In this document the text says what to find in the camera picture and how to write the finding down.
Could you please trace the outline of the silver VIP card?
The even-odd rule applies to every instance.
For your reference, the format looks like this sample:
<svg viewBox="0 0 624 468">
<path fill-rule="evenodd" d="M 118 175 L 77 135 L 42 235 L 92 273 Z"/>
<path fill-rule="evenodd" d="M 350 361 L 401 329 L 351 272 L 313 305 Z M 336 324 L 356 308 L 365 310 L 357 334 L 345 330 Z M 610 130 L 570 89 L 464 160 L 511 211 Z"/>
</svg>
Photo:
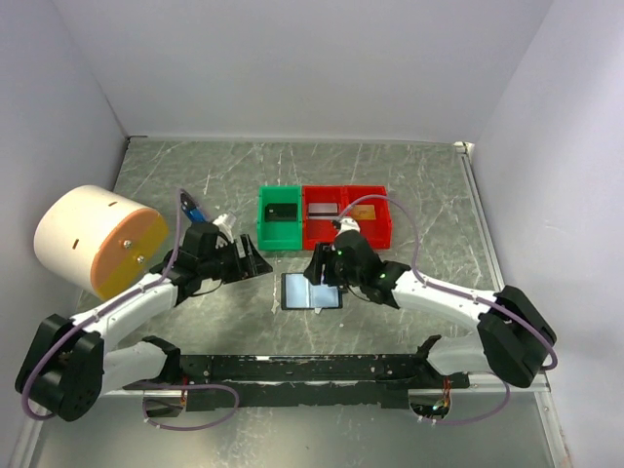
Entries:
<svg viewBox="0 0 624 468">
<path fill-rule="evenodd" d="M 330 219 L 339 215 L 337 203 L 313 202 L 307 205 L 306 215 L 310 219 Z"/>
</svg>

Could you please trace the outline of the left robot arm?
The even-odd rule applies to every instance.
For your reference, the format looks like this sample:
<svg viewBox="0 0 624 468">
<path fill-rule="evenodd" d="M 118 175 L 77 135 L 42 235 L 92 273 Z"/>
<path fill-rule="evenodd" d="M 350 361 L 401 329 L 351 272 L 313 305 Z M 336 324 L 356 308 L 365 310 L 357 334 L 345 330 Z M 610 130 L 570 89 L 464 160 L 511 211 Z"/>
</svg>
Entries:
<svg viewBox="0 0 624 468">
<path fill-rule="evenodd" d="M 169 389 L 182 381 L 181 351 L 150 335 L 120 342 L 152 318 L 201 295 L 202 284 L 238 283 L 271 273 L 246 234 L 230 240 L 212 222 L 191 224 L 175 246 L 134 286 L 71 318 L 43 320 L 29 346 L 15 388 L 25 413 L 31 404 L 71 422 L 103 394 L 144 381 Z"/>
</svg>

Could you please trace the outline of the black leather card holder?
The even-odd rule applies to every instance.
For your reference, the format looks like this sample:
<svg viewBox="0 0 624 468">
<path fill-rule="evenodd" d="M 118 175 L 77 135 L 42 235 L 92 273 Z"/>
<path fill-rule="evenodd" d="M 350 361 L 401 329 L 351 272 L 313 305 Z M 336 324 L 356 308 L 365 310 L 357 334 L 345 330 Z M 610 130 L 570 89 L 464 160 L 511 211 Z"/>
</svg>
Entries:
<svg viewBox="0 0 624 468">
<path fill-rule="evenodd" d="M 343 307 L 342 291 L 325 284 L 312 285 L 302 273 L 283 273 L 281 276 L 282 310 L 336 310 Z"/>
</svg>

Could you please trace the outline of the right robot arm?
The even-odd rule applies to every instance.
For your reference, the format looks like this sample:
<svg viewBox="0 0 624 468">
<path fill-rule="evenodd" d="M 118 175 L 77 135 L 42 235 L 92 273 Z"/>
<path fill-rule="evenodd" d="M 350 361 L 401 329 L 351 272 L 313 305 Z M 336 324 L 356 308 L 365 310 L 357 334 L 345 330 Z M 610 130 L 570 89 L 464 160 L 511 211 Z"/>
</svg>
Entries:
<svg viewBox="0 0 624 468">
<path fill-rule="evenodd" d="M 470 330 L 460 338 L 434 339 L 414 363 L 415 380 L 424 387 L 457 372 L 490 371 L 528 388 L 557 362 L 557 336 L 522 290 L 479 291 L 430 279 L 405 263 L 381 259 L 356 230 L 318 244 L 304 276 L 315 286 L 357 289 L 372 303 L 439 314 Z"/>
</svg>

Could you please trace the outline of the gold VIP card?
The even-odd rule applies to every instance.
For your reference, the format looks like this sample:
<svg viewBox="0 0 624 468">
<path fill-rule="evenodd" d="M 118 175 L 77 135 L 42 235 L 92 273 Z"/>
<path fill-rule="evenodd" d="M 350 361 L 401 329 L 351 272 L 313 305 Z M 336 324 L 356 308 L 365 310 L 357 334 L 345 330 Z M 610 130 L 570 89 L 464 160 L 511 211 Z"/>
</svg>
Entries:
<svg viewBox="0 0 624 468">
<path fill-rule="evenodd" d="M 374 205 L 356 205 L 350 212 L 350 216 L 357 221 L 374 221 L 376 220 L 376 211 Z"/>
</svg>

